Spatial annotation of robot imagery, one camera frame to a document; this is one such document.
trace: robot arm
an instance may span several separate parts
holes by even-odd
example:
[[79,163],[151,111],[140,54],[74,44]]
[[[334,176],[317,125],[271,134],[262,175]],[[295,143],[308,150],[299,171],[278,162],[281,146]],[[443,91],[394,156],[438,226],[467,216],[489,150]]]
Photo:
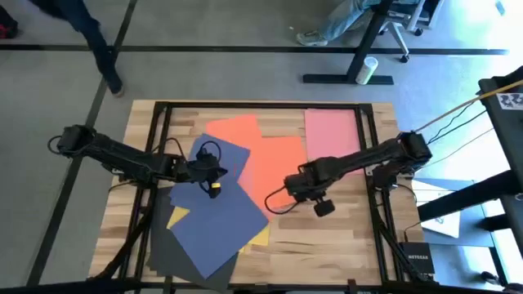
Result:
[[373,170],[374,186],[382,189],[395,184],[399,173],[416,171],[431,157],[422,135],[400,133],[396,138],[370,149],[341,158],[318,158],[302,164],[298,167],[298,174],[285,178],[284,186],[298,203],[307,199],[316,201],[316,215],[326,216],[334,211],[334,205],[332,200],[324,201],[325,190],[348,172],[388,161]]
[[[56,151],[51,148],[51,142],[58,138]],[[196,160],[187,161],[182,155],[143,152],[111,140],[93,128],[79,125],[66,127],[61,136],[53,139],[48,143],[51,152],[68,158],[93,158],[109,172],[119,175],[120,181],[133,180],[142,188],[149,188],[158,180],[206,182],[209,188],[202,189],[215,198],[220,193],[220,187],[214,184],[227,173],[226,169],[220,167],[218,158],[208,153],[203,145]]]

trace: wooden tabletop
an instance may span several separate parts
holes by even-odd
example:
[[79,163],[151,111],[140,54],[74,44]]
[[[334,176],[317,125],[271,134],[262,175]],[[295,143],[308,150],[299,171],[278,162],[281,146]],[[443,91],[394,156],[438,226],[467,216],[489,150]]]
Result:
[[[155,102],[134,101],[123,143],[145,148]],[[378,139],[395,137],[398,128],[392,104],[373,103],[373,111]],[[301,136],[305,147],[303,109],[174,109],[168,137],[175,136],[183,150],[190,150],[206,123],[241,114],[256,114],[263,136]],[[157,134],[163,120],[159,121]],[[176,144],[171,143],[165,152],[175,154]],[[400,182],[410,186],[406,180]],[[172,184],[161,183],[161,186],[169,185]],[[100,273],[125,241],[135,192],[136,188],[132,186],[122,186],[110,193],[90,276]],[[326,217],[317,217],[312,204],[297,206],[294,213],[276,216],[270,223],[269,246],[252,245],[240,254],[230,282],[346,285],[348,278],[354,278],[360,285],[381,284],[364,176],[344,177],[329,188],[328,197],[334,201],[336,211]],[[396,233],[402,240],[404,229],[419,222],[413,195],[402,188],[391,191],[391,207]],[[423,241],[420,225],[409,229],[408,235],[411,242]],[[391,252],[387,243],[383,243],[387,271],[394,277]],[[129,275],[134,273],[136,248]],[[145,265],[142,281],[163,282],[163,279]],[[184,281],[174,278],[173,282]]]

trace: black paper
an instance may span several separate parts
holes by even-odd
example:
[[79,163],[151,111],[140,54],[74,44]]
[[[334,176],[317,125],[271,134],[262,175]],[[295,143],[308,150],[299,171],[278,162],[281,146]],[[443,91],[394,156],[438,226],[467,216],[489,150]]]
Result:
[[224,292],[235,269],[238,254],[231,257],[207,279],[203,278],[187,256],[174,234],[167,229],[174,207],[171,206],[171,188],[158,190],[151,225],[151,249],[148,265],[160,276],[177,276],[207,289]]

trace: blue jeans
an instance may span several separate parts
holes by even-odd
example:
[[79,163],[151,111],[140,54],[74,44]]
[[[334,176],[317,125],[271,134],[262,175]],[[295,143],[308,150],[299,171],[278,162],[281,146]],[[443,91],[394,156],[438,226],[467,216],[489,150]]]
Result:
[[[328,20],[318,29],[321,37],[328,41],[345,33],[345,31],[366,12],[372,5],[382,0],[344,0],[329,15]],[[395,0],[399,4],[416,4],[419,0]]]
[[100,23],[92,18],[83,0],[54,0],[73,29],[80,32],[86,39],[96,59],[96,66],[107,81],[108,86],[120,87],[120,79],[114,68],[114,59],[100,31]]

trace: sneaker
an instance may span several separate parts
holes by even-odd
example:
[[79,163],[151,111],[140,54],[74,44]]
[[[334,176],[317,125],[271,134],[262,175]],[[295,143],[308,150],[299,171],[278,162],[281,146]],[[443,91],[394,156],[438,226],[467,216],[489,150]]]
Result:
[[106,77],[105,81],[107,82],[107,87],[109,87],[109,90],[111,91],[111,93],[113,93],[114,97],[119,98],[123,96],[123,83],[117,73],[111,74],[109,77]]
[[321,37],[318,31],[299,33],[296,35],[296,40],[303,46],[327,46],[329,44],[329,41]]

